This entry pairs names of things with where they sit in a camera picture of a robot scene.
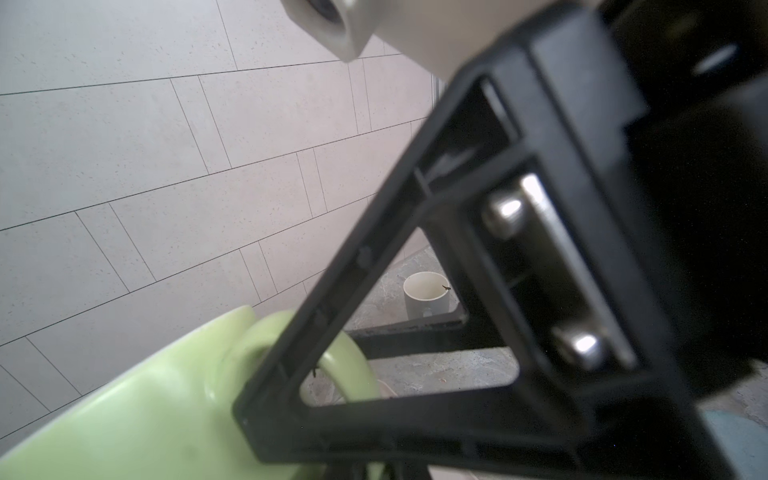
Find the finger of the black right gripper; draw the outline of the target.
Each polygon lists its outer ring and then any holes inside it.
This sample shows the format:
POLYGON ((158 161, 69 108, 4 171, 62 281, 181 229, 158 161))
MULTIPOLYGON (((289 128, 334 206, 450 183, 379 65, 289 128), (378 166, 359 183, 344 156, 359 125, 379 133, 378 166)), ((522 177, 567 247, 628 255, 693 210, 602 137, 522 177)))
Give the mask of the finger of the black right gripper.
POLYGON ((458 305, 448 314, 349 330, 369 360, 506 347, 502 331, 510 321, 507 302, 458 305))
POLYGON ((510 305, 502 331, 521 361, 534 337, 511 285, 523 271, 506 222, 485 220, 485 204, 513 169, 517 126, 487 77, 456 82, 245 384, 233 415, 263 461, 485 462, 497 450, 538 451, 562 464, 562 438, 576 424, 571 403, 540 375, 507 386, 309 407, 301 382, 319 366, 344 325, 410 234, 422 229, 460 304, 510 305))

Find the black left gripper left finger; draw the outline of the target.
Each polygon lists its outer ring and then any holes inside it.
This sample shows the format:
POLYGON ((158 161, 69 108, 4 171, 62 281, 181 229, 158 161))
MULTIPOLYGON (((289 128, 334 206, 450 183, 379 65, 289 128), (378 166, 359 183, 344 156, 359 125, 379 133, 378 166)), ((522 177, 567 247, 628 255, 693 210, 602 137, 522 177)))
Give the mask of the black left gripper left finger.
POLYGON ((323 473, 324 480, 366 480, 366 465, 357 463, 332 463, 323 473))

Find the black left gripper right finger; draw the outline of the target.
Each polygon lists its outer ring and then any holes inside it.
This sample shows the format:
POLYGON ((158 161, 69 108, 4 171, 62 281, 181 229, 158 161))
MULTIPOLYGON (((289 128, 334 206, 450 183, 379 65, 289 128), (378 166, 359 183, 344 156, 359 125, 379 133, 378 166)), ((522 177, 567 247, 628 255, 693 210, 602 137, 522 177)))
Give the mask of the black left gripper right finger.
POLYGON ((432 476, 426 464, 400 461, 392 464, 392 478, 395 480, 431 480, 432 476))

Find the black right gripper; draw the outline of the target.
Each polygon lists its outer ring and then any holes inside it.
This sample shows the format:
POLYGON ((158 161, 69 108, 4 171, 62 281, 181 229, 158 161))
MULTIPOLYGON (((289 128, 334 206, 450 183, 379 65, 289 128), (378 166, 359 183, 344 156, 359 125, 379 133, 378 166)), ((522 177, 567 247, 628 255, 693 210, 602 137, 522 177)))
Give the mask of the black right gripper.
POLYGON ((470 314, 510 385, 430 407, 442 465, 731 479, 697 398, 767 356, 767 64, 695 1, 571 1, 459 71, 422 176, 470 314))

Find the grey mug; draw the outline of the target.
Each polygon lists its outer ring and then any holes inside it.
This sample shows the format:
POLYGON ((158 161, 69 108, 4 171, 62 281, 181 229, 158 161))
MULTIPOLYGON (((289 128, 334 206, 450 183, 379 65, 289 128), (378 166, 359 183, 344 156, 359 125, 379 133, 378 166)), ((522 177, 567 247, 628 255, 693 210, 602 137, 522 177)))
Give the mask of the grey mug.
POLYGON ((448 314, 451 291, 448 279, 440 273, 424 271, 408 276, 403 282, 408 319, 418 320, 448 314))

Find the light green mug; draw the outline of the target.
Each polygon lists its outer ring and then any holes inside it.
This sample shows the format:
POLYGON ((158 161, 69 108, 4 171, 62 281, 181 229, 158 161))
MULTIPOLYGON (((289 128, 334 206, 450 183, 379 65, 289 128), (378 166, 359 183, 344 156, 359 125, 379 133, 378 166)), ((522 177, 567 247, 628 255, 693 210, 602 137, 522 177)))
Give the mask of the light green mug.
POLYGON ((1 459, 5 479, 319 479, 321 464, 264 464, 232 406, 292 319, 242 306, 186 334, 1 459))

